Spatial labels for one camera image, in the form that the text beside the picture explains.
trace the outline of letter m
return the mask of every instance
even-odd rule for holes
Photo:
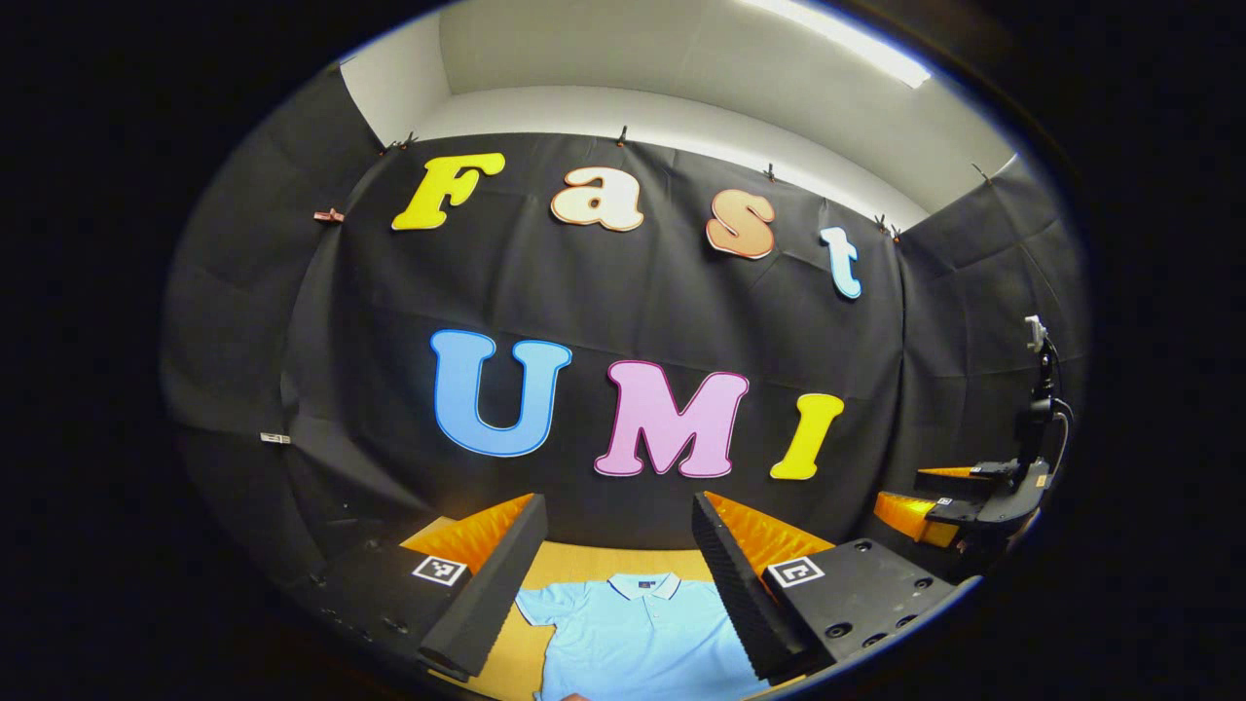
[[[593,464],[603,476],[632,477],[644,469],[637,456],[640,437],[649,448],[653,469],[664,474],[688,443],[688,459],[679,474],[694,478],[723,477],[731,472],[728,451],[740,400],[749,381],[734,374],[713,374],[680,412],[670,395],[667,375],[653,364],[622,361],[606,374],[619,388],[611,448]]]

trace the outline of blue letter u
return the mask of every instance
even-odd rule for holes
[[[523,366],[520,421],[495,428],[480,420],[480,372],[497,345],[487,335],[466,330],[432,334],[437,355],[434,410],[441,432],[459,446],[483,456],[513,458],[545,443],[553,421],[553,390],[558,371],[571,365],[571,350],[548,340],[521,340],[512,354]]]

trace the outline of ceiling light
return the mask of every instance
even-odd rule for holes
[[[878,70],[905,81],[908,87],[917,87],[931,77],[931,73],[917,61],[876,39],[866,36],[847,24],[832,19],[825,11],[815,10],[791,0],[740,1],[807,26],[826,39],[851,50],[866,61],[870,61]]]

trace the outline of light blue polo shirt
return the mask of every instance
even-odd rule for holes
[[[556,626],[536,701],[735,700],[770,689],[753,674],[718,589],[674,573],[521,589],[532,625]]]

